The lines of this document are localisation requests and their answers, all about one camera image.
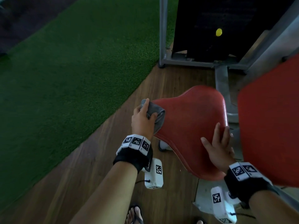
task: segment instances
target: artificial turf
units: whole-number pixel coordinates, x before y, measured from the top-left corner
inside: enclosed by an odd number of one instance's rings
[[[168,0],[168,41],[178,0]],[[0,59],[0,210],[113,114],[159,57],[159,0],[78,0]]]

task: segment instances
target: foot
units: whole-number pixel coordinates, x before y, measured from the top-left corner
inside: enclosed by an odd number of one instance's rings
[[[127,215],[127,219],[126,219],[126,224],[140,224],[138,221],[135,221],[135,223],[132,223],[134,220],[135,214],[137,217],[139,217],[141,220],[143,220],[141,217],[139,207],[135,207],[135,209],[131,208],[131,210],[129,210],[129,214]]]

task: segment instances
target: red cushion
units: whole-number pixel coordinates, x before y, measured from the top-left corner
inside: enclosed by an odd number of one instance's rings
[[[200,138],[212,141],[216,123],[227,126],[223,96],[214,88],[194,86],[179,97],[153,101],[166,110],[155,137],[167,143],[185,168],[198,178],[221,180],[224,173],[210,161]]]
[[[251,162],[274,184],[299,187],[299,55],[241,90],[241,143]]]

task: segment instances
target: gray towel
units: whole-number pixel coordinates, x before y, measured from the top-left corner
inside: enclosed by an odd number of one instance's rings
[[[144,103],[145,103],[146,99],[143,99],[141,101],[141,106],[140,108],[143,107]],[[154,135],[159,131],[159,129],[161,129],[163,123],[164,123],[164,119],[165,119],[165,110],[163,108],[161,108],[159,105],[155,105],[152,102],[149,102],[149,108],[147,110],[147,118],[149,119],[150,116],[153,113],[158,113],[157,119],[155,121],[155,127],[154,127]]]

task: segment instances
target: wristband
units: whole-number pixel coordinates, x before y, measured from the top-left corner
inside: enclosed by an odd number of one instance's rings
[[[272,182],[263,176],[252,164],[236,162],[224,177],[231,196],[239,198],[242,207],[249,208],[249,199],[258,191],[270,190],[275,192]]]
[[[118,161],[131,163],[139,173],[143,168],[150,169],[153,156],[150,141],[141,135],[128,135],[116,152],[113,165]]]

